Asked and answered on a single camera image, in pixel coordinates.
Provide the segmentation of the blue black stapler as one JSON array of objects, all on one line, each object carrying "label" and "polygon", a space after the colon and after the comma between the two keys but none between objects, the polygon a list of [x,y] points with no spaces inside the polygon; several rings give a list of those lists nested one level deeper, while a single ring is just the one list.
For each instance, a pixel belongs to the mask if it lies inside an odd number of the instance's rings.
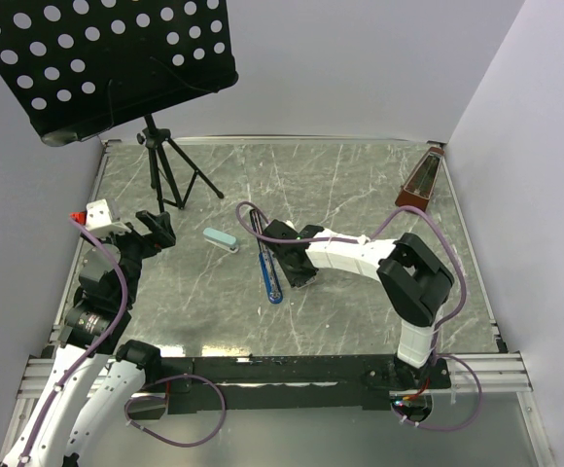
[{"label": "blue black stapler", "polygon": [[[249,216],[252,229],[257,234],[261,234],[263,232],[262,216],[254,208],[249,211]],[[267,298],[272,304],[279,305],[283,301],[283,294],[273,263],[273,258],[266,244],[259,238],[257,238],[257,241],[259,246],[259,261],[264,278]]]}]

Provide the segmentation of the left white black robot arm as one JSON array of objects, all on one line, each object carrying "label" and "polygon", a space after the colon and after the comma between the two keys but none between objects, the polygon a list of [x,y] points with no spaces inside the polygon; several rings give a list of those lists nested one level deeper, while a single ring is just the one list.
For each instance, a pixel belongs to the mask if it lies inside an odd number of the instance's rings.
[{"label": "left white black robot arm", "polygon": [[90,244],[79,299],[67,313],[48,380],[3,466],[82,466],[120,405],[161,383],[157,347],[120,344],[144,260],[176,243],[168,213],[137,212],[141,234],[105,200],[70,216]]}]

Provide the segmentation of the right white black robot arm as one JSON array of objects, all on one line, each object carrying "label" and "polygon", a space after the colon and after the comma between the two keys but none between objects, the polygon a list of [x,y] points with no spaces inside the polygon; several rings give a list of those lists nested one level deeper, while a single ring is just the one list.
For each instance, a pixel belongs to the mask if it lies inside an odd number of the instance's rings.
[{"label": "right white black robot arm", "polygon": [[336,269],[381,284],[402,320],[395,365],[397,380],[416,387],[429,373],[436,322],[454,284],[448,267],[414,233],[398,239],[370,240],[308,225],[296,231],[279,220],[263,231],[287,281],[300,287],[321,269]]}]

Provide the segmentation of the light blue white stapler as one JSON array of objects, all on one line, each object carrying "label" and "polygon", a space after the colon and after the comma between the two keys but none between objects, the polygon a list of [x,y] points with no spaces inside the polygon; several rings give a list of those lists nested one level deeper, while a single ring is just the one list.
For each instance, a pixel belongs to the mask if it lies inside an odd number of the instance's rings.
[{"label": "light blue white stapler", "polygon": [[202,234],[207,242],[230,253],[236,253],[239,251],[239,242],[237,238],[229,233],[224,233],[213,228],[205,228]]}]

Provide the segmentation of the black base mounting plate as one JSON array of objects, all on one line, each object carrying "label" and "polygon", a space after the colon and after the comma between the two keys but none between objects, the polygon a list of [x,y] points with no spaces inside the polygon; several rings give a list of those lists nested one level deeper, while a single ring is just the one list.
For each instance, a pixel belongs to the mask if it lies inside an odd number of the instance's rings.
[{"label": "black base mounting plate", "polygon": [[140,394],[170,414],[360,407],[388,411],[395,395],[451,387],[440,359],[417,370],[393,354],[162,357]]}]

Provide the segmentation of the brown wooden metronome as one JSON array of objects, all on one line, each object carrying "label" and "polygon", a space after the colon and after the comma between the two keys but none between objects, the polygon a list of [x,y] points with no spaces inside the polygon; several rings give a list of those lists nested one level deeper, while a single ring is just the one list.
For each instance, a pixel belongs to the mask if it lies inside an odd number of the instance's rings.
[{"label": "brown wooden metronome", "polygon": [[395,200],[397,207],[412,206],[423,212],[434,193],[437,178],[444,158],[441,147],[430,147],[402,184]]}]

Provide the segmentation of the black music stand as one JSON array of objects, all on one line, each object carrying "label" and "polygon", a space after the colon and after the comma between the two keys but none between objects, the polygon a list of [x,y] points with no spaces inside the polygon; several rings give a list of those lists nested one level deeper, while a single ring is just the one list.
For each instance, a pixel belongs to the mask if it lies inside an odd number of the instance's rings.
[{"label": "black music stand", "polygon": [[234,86],[223,1],[0,1],[0,76],[61,147],[136,119],[151,185],[176,183],[153,115]]}]

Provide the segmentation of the aluminium frame rail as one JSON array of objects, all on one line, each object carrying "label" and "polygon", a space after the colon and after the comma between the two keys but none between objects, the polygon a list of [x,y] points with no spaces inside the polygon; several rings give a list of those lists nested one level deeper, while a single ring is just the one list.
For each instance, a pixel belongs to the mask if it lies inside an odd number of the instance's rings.
[{"label": "aluminium frame rail", "polygon": [[519,353],[458,354],[448,361],[452,388],[457,392],[531,392],[532,384]]}]

